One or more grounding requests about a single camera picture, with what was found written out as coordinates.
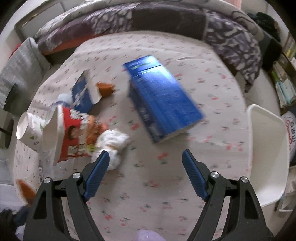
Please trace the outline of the purple gloved right hand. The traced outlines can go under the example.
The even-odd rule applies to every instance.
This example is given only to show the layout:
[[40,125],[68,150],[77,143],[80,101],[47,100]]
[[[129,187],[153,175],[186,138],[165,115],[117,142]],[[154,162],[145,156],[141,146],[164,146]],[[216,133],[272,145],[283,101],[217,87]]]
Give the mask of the purple gloved right hand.
[[135,236],[136,241],[166,241],[160,234],[152,230],[139,230]]

